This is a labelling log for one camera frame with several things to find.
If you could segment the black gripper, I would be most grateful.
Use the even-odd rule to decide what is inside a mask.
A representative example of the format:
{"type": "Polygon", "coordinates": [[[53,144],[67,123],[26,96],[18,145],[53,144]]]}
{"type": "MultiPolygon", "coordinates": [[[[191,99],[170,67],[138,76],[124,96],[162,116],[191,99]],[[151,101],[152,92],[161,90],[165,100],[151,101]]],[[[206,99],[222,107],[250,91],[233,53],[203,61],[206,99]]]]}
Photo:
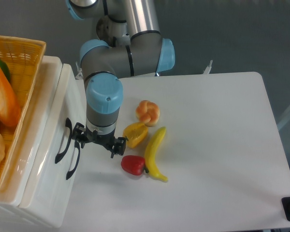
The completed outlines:
{"type": "Polygon", "coordinates": [[[126,138],[114,137],[115,130],[110,133],[100,135],[97,131],[86,131],[86,128],[80,122],[77,122],[72,131],[72,139],[80,144],[81,148],[84,148],[86,143],[95,143],[106,147],[111,152],[111,158],[115,155],[123,156],[126,149],[126,138]]]}

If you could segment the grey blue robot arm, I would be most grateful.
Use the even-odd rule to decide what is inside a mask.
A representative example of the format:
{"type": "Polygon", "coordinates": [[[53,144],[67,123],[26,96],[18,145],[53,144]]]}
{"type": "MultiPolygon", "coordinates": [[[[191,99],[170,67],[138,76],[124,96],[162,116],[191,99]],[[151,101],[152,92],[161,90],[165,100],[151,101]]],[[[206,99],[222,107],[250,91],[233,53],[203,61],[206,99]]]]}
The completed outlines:
{"type": "Polygon", "coordinates": [[[80,48],[86,124],[77,123],[70,138],[80,149],[95,143],[123,155],[126,139],[114,136],[123,102],[120,80],[172,69],[173,43],[160,34],[152,0],[68,0],[66,5],[76,19],[99,18],[97,38],[80,48]]]}

